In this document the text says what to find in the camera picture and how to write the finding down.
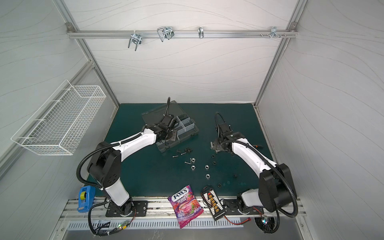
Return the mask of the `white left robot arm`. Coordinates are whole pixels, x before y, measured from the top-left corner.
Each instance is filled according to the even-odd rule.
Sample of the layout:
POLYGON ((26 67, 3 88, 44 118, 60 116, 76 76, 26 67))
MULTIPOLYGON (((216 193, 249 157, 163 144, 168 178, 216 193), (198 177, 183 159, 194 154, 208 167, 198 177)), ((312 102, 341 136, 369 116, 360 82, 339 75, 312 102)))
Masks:
POLYGON ((133 200, 121 181, 122 162, 147 146, 168 140, 176 120, 175 116, 164 114, 158 123, 145 125, 136 135, 110 144, 99 143, 80 161, 76 170, 77 179, 103 191, 120 215, 129 215, 133 211, 133 200))

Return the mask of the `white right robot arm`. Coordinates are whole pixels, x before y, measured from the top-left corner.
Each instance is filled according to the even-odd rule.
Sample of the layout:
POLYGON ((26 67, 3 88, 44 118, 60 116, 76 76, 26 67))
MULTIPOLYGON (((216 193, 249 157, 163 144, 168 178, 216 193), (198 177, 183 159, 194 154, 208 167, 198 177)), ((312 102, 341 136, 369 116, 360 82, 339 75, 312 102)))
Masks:
POLYGON ((217 124, 217 138, 211 143, 216 152, 227 152, 240 157, 259 178, 259 187, 241 194, 247 207, 260 206, 269 212, 280 212, 295 218, 299 213, 297 192, 290 168, 277 164, 256 149, 240 132, 227 123, 217 124))

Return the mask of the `clear plastic organizer box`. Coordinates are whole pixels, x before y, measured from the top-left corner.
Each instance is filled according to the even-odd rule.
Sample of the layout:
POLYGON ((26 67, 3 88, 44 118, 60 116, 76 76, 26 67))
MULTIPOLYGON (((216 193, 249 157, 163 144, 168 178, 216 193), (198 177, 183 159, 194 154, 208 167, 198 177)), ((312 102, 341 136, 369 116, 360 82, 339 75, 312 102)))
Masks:
POLYGON ((157 135, 156 146, 161 153, 199 133, 196 122, 171 99, 160 107, 142 113, 142 119, 157 135))

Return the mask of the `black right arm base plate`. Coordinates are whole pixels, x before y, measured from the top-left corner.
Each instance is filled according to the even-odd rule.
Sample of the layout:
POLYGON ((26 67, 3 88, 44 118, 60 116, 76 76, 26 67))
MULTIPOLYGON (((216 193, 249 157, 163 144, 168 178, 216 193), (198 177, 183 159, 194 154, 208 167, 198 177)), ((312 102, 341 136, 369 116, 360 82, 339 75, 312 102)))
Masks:
POLYGON ((264 214, 264 210, 259 206, 248 207, 239 199, 221 199, 221 203, 227 215, 258 215, 264 214))

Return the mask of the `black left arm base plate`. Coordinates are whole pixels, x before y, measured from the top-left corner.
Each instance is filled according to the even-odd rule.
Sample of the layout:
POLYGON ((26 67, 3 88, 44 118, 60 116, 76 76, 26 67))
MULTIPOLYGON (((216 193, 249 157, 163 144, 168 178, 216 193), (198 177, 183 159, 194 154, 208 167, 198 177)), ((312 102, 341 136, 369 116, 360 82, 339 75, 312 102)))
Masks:
POLYGON ((129 201, 123 206, 117 206, 110 202, 107 208, 106 217, 145 217, 147 214, 148 201, 129 201))

